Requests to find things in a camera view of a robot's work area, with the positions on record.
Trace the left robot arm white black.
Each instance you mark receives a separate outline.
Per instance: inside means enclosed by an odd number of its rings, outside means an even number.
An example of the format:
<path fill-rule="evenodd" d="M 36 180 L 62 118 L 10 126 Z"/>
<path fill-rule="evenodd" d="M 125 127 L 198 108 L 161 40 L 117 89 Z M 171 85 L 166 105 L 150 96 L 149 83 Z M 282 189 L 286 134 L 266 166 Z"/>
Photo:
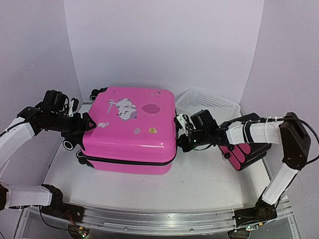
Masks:
<path fill-rule="evenodd" d="M 79 101 L 61 91 L 48 90 L 36 105 L 24 108 L 0 133 L 1 210 L 40 206 L 57 218 L 67 213 L 62 192 L 51 185 L 41 184 L 53 146 L 41 149 L 49 142 L 37 136 L 43 131 L 59 132 L 67 150 L 76 146 L 84 149 L 84 134 L 96 128 L 88 113 L 78 112 Z"/>

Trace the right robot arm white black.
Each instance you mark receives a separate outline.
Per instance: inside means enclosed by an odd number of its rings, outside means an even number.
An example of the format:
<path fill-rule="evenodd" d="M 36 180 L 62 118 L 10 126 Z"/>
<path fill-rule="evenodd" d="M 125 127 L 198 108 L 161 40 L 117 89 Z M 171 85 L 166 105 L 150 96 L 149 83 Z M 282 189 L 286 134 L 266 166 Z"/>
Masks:
<path fill-rule="evenodd" d="M 266 156 L 274 156 L 279 169 L 272 175 L 256 204 L 238 209 L 238 225 L 266 222 L 277 217 L 281 196 L 309 160 L 311 126 L 289 112 L 281 118 L 261 118 L 255 113 L 217 124 L 209 111 L 175 117 L 184 134 L 177 139 L 183 152 L 218 147 L 222 155 L 240 171 Z"/>

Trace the pink hard-shell kids suitcase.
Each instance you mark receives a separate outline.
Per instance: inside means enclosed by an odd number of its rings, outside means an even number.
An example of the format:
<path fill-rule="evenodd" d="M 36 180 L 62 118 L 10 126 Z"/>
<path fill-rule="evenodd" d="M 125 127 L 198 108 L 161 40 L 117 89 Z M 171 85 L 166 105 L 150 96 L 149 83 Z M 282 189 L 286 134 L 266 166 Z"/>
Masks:
<path fill-rule="evenodd" d="M 163 175 L 176 157 L 175 98 L 171 91 L 106 87 L 91 92 L 95 127 L 66 136 L 63 146 L 100 171 Z"/>

